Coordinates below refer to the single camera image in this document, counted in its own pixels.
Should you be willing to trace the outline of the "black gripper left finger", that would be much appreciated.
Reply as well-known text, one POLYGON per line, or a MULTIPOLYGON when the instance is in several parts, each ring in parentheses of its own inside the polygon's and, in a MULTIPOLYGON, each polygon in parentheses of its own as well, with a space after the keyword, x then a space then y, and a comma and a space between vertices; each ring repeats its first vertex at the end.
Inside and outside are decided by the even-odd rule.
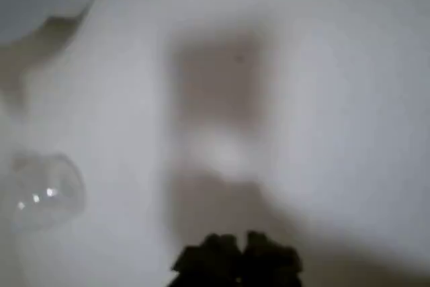
POLYGON ((231 234, 211 233, 198 245, 184 247, 171 270, 171 286, 242 286, 242 252, 231 234))

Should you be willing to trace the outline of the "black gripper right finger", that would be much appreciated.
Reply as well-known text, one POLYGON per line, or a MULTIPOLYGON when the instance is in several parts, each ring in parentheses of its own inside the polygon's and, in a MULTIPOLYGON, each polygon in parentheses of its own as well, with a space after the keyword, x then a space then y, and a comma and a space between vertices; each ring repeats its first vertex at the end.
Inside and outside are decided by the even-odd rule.
POLYGON ((243 251, 243 286, 302 285, 302 260, 295 248, 282 245, 265 233, 249 231, 243 251))

